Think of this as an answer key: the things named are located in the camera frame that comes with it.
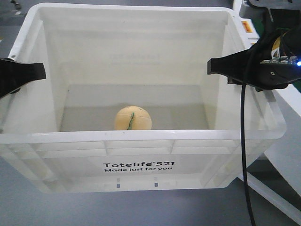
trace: gray floor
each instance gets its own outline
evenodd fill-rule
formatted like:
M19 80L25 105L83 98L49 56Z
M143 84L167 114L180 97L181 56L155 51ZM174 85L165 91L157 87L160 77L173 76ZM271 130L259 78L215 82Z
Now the gray floor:
M20 0L22 12L41 0ZM121 5L226 6L228 0L71 0ZM7 57L23 16L0 16L0 57ZM251 200L258 226L296 226L256 192ZM43 194L0 158L1 226L247 226L243 183L224 189Z

